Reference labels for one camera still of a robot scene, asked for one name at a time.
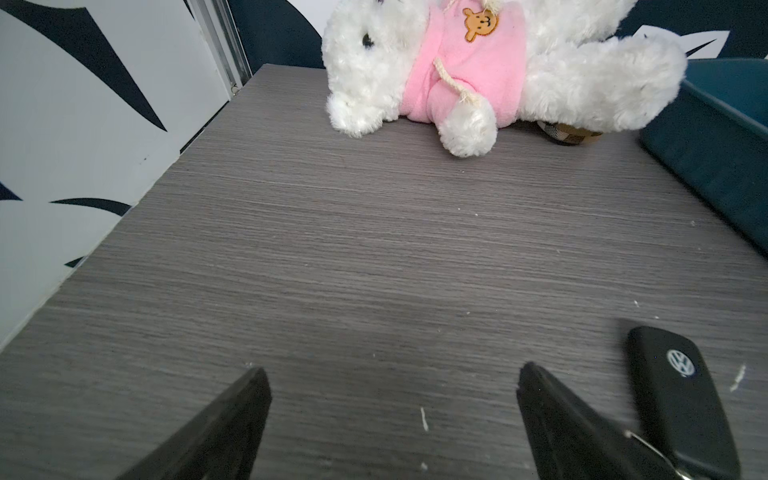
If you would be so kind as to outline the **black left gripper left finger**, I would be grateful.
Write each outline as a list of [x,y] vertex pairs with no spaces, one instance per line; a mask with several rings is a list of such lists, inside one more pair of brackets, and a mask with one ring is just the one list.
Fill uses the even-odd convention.
[[272,401],[268,376],[251,368],[119,477],[248,479]]

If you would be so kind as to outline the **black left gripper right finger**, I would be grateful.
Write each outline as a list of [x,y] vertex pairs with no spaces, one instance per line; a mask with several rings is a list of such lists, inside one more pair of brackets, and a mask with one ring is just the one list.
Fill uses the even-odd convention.
[[676,479],[677,471],[545,368],[520,370],[517,400],[541,479]]

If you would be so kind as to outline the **black VW car key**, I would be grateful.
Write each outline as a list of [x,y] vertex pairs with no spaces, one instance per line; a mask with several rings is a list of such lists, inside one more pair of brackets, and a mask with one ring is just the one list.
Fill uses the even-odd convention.
[[697,345],[669,330],[637,326],[627,334],[626,352],[649,443],[693,479],[739,479],[733,434]]

